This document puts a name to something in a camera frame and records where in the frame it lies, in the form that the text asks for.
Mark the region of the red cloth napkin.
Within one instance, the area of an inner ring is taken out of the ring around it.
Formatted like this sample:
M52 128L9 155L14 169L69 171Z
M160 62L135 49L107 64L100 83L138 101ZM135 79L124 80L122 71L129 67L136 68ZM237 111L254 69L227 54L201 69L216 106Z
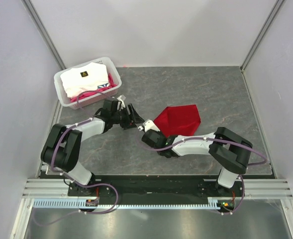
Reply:
M166 107L153 122L166 137L193 136L201 119L196 105L184 105Z

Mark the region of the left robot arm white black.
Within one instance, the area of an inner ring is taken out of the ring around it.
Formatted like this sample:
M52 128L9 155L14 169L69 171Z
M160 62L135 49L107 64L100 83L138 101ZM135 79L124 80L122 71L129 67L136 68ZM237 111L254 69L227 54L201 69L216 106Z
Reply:
M132 104L122 100L104 100L103 106L87 120L72 125L52 126L43 146L40 159L52 171L60 170L70 179L79 183L79 190L86 196L96 191L95 175L79 162L81 143L93 136L106 133L118 124L123 130L135 128L144 119Z

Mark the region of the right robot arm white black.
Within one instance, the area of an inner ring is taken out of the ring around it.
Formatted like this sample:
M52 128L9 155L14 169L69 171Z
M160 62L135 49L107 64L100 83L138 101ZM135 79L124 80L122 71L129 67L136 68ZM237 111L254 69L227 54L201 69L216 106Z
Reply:
M225 127L206 135L164 136L160 131L149 129L141 141L166 158L185 155L209 155L221 166L215 183L216 193L228 195L233 190L235 180L246 173L253 144Z

